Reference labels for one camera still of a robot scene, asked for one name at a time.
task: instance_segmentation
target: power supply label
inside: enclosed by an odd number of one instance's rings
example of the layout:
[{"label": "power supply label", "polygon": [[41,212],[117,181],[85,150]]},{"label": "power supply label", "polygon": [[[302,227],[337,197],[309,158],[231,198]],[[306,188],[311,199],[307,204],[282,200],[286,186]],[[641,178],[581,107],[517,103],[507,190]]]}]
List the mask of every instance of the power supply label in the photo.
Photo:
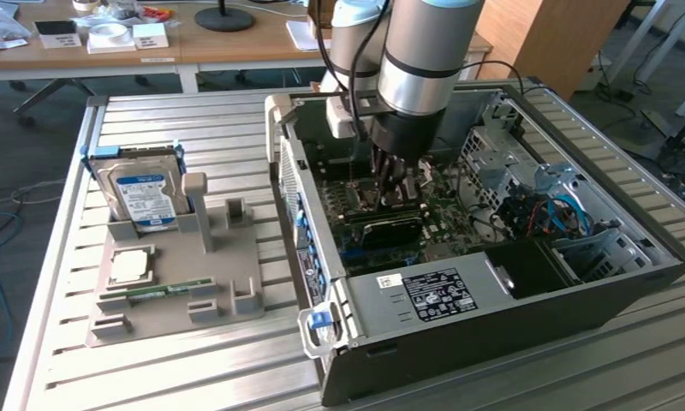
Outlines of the power supply label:
[{"label": "power supply label", "polygon": [[442,319],[477,308],[454,268],[403,278],[402,286],[422,321]]},{"label": "power supply label", "polygon": [[159,229],[171,222],[174,208],[170,196],[162,193],[166,185],[162,175],[119,177],[115,184],[134,223]]}]

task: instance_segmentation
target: barcode sticker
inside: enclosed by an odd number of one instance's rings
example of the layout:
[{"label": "barcode sticker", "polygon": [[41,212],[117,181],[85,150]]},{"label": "barcode sticker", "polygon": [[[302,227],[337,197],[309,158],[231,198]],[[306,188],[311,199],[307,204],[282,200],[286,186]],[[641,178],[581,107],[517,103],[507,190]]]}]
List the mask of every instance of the barcode sticker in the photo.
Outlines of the barcode sticker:
[{"label": "barcode sticker", "polygon": [[389,276],[382,276],[375,278],[378,280],[378,286],[382,289],[387,287],[394,287],[395,285],[402,285],[401,274],[390,274]]},{"label": "barcode sticker", "polygon": [[139,59],[142,63],[173,63],[174,57],[146,57]]}]

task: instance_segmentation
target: sticker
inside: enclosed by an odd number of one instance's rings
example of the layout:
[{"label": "sticker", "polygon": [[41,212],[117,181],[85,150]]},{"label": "sticker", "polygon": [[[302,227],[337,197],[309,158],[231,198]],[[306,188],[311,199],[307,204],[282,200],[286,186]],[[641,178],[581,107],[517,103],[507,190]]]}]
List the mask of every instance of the sticker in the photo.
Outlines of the sticker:
[{"label": "sticker", "polygon": [[62,47],[78,47],[81,45],[81,38],[75,33],[59,35],[41,35],[41,42],[46,49],[58,49]]},{"label": "sticker", "polygon": [[23,39],[10,40],[10,41],[0,41],[0,50],[10,49],[13,47],[19,47],[21,45],[26,45],[27,41]]},{"label": "sticker", "polygon": [[453,268],[406,277],[402,279],[402,286],[422,321],[442,319],[477,308],[461,276]]},{"label": "sticker", "polygon": [[142,63],[173,63],[174,57],[145,57],[139,61]]},{"label": "sticker", "polygon": [[378,286],[382,289],[402,284],[401,274],[390,274],[389,276],[377,277],[375,279],[378,280]]},{"label": "sticker", "polygon": [[162,193],[166,185],[162,175],[119,177],[115,179],[115,184],[122,195],[123,206],[135,224],[161,229],[174,220],[171,200]]},{"label": "sticker", "polygon": [[163,291],[157,291],[154,293],[145,293],[138,295],[130,295],[126,297],[129,301],[145,301],[145,300],[153,300],[154,298],[161,298],[165,296]]}]

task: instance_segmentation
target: slotted metal table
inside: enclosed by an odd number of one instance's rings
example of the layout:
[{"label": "slotted metal table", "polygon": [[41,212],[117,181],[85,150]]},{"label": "slotted metal table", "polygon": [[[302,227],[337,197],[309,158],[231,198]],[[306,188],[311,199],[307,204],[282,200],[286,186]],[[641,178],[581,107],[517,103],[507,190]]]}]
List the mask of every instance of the slotted metal table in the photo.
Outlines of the slotted metal table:
[{"label": "slotted metal table", "polygon": [[[3,409],[319,409],[265,160],[263,98],[299,89],[110,98],[86,108]],[[685,245],[685,205],[547,91],[527,100]],[[558,154],[527,130],[546,161]],[[83,338],[107,208],[78,147],[179,140],[207,201],[254,210],[266,315],[99,348]],[[685,276],[598,330],[471,366],[337,409],[685,409]]]}]

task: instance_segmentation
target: paper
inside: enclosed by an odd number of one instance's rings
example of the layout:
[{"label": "paper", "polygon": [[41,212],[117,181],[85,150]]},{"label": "paper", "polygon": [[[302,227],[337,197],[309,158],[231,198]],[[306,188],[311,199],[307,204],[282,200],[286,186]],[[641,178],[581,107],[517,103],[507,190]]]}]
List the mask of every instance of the paper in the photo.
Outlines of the paper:
[{"label": "paper", "polygon": [[[294,42],[294,47],[297,47],[298,50],[319,50],[317,40],[313,39],[311,34],[309,33],[309,25],[306,24],[306,21],[286,21],[286,30],[289,31],[291,41]],[[331,40],[323,40],[325,49],[329,49],[330,45]]]},{"label": "paper", "polygon": [[11,47],[19,47],[21,45],[26,45],[27,41],[23,39],[17,39],[11,41],[0,41],[0,50],[10,49]]}]

